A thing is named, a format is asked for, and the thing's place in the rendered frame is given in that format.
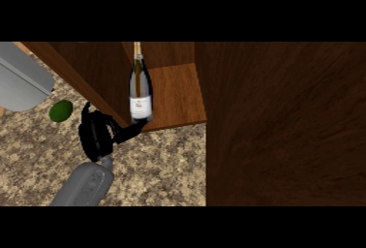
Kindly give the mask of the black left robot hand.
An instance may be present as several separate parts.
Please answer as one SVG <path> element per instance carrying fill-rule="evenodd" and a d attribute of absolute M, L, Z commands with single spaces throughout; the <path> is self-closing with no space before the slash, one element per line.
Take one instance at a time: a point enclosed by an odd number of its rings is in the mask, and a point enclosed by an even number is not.
<path fill-rule="evenodd" d="M 86 103 L 82 111 L 79 137 L 88 158 L 92 162 L 99 162 L 114 153 L 114 144 L 122 144 L 142 133 L 148 120 L 142 119 L 123 128 L 111 115 L 98 110 L 91 112 L 89 108 L 91 103 Z"/>

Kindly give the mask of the wine bottle with white label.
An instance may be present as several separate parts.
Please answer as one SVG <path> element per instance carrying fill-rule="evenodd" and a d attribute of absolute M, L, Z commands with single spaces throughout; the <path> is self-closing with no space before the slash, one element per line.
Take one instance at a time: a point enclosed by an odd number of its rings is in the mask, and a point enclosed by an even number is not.
<path fill-rule="evenodd" d="M 129 103 L 132 122 L 154 120 L 154 88 L 150 70 L 145 64 L 142 44 L 133 43 L 133 67 L 129 81 Z"/>

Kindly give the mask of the brown wooden cabinet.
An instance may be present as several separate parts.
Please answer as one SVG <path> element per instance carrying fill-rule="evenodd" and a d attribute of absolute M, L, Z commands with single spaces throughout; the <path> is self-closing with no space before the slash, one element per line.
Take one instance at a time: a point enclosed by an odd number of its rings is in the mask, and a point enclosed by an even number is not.
<path fill-rule="evenodd" d="M 96 109 L 147 132 L 200 124 L 207 111 L 192 42 L 27 42 Z"/>

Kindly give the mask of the brown wooden cabinet door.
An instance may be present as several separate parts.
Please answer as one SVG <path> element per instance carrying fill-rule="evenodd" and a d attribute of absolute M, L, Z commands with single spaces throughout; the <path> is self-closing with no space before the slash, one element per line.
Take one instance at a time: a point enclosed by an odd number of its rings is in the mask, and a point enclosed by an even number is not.
<path fill-rule="evenodd" d="M 203 42 L 212 205 L 366 205 L 366 43 Z"/>

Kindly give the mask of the green round vegetable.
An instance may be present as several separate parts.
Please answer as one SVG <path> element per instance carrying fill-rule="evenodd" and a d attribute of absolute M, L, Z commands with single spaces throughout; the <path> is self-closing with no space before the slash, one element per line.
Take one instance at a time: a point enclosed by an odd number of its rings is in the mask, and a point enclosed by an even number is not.
<path fill-rule="evenodd" d="M 49 117 L 54 122 L 64 122 L 68 120 L 73 113 L 73 102 L 61 100 L 51 108 Z"/>

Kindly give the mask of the grey rounded appliance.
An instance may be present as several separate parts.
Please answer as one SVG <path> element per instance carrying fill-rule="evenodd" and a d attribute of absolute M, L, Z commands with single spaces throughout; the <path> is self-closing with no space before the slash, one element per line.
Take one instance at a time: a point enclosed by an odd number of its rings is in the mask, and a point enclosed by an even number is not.
<path fill-rule="evenodd" d="M 55 79 L 12 42 L 0 42 L 0 107 L 33 109 L 49 98 Z"/>

